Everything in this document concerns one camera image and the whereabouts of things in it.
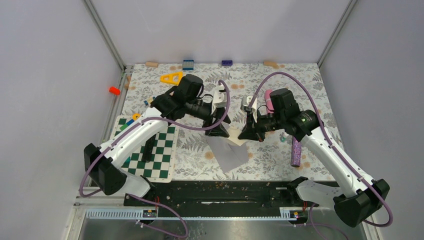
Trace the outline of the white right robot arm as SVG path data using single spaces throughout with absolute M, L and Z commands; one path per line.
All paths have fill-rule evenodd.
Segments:
M 274 111 L 262 115 L 252 96 L 241 100 L 246 112 L 246 124 L 238 136 L 240 140 L 263 142 L 267 132 L 285 130 L 312 152 L 337 182 L 337 187 L 298 177 L 287 185 L 287 201 L 299 206 L 304 201 L 333 209 L 340 220 L 356 227 L 378 211 L 390 186 L 384 179 L 376 180 L 363 171 L 333 140 L 322 121 L 312 110 L 300 110 L 293 93 L 287 88 L 270 94 Z

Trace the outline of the tan lined letter paper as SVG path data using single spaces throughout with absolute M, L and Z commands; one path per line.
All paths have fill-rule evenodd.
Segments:
M 226 139 L 228 144 L 233 146 L 242 146 L 247 142 L 245 139 L 239 139 L 239 135 L 242 133 L 241 130 L 234 127 L 229 127 L 227 132 L 229 134 L 229 137 Z

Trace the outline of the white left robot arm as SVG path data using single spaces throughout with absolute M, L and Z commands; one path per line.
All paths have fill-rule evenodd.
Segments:
M 179 85 L 158 95 L 145 112 L 130 126 L 111 140 L 99 146 L 88 144 L 84 150 L 85 174 L 79 194 L 87 198 L 99 192 L 106 196 L 125 193 L 148 206 L 155 200 L 155 192 L 144 177 L 129 173 L 122 165 L 132 153 L 155 134 L 175 125 L 193 131 L 209 131 L 222 125 L 230 109 L 230 89 L 219 80 L 217 93 L 219 103 L 225 103 L 221 115 L 214 114 L 214 103 L 209 108 L 200 103 L 203 80 L 193 74 L 183 76 Z

